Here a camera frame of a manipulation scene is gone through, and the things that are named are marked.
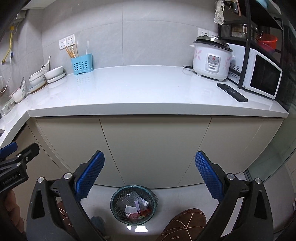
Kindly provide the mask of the person left hand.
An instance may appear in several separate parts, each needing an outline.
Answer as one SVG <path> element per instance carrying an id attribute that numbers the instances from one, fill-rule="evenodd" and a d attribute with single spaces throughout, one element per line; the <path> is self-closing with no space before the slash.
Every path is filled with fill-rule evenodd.
<path id="1" fill-rule="evenodd" d="M 4 206 L 9 214 L 10 220 L 20 233 L 25 230 L 23 219 L 21 218 L 21 209 L 16 203 L 16 196 L 13 190 L 7 193 Z"/>

